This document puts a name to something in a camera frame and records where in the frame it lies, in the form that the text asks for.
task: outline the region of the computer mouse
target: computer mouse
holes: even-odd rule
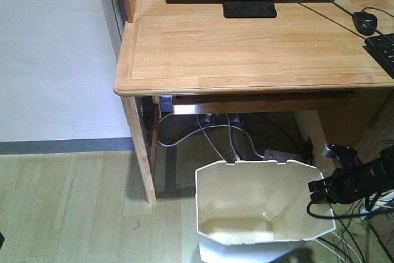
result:
[[[362,35],[372,35],[375,33],[377,27],[377,18],[368,12],[354,12],[353,13],[353,23],[357,31]]]

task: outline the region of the trash can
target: trash can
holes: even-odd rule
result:
[[[196,170],[197,232],[206,263],[271,262],[335,229],[307,214],[319,169],[298,161],[218,161]],[[332,215],[329,204],[314,208]]]

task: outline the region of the dark wooden panel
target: dark wooden panel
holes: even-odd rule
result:
[[[174,114],[247,113],[347,108],[354,92],[307,92],[265,95],[173,96]]]

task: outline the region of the gray baseboard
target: gray baseboard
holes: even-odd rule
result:
[[[0,155],[134,150],[128,138],[0,142]]]

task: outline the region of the mouse cable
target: mouse cable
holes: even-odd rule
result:
[[[364,7],[361,11],[363,12],[364,10],[367,10],[367,9],[374,9],[374,10],[378,10],[379,12],[384,12],[385,14],[387,14],[387,15],[389,15],[389,16],[391,16],[391,18],[394,18],[394,15],[392,15],[391,13],[389,13],[389,12],[386,12],[385,10],[383,10],[383,9],[378,9],[377,7],[373,7],[373,6],[367,6],[367,7]]]
[[[383,32],[381,32],[378,29],[372,27],[367,22],[364,22],[362,19],[357,17],[354,13],[350,12],[349,10],[347,10],[346,8],[341,6],[340,4],[336,3],[334,0],[328,0],[328,1],[331,2],[333,5],[335,5],[336,7],[338,7],[340,10],[344,11],[346,14],[348,14],[348,15],[352,16],[353,18],[355,18],[357,21],[359,21],[359,22],[363,23],[364,25],[366,25],[367,27],[373,29],[376,33],[380,34],[381,37],[383,37],[387,41],[394,43],[394,41],[392,41],[390,38],[388,38]]]

